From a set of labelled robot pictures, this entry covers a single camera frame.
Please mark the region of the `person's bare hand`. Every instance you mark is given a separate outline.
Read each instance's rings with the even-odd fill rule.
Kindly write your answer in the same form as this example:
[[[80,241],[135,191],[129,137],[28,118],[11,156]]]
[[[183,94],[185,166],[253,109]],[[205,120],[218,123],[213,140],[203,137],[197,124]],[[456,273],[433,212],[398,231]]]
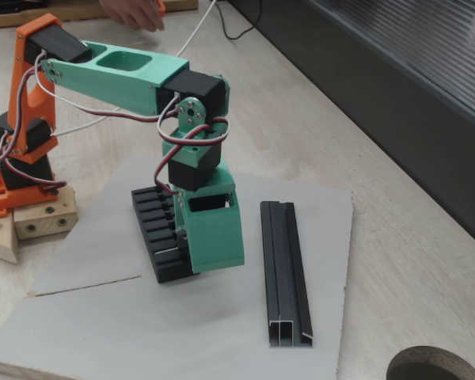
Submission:
[[[100,0],[107,15],[120,25],[148,32],[165,29],[159,5],[151,0]]]

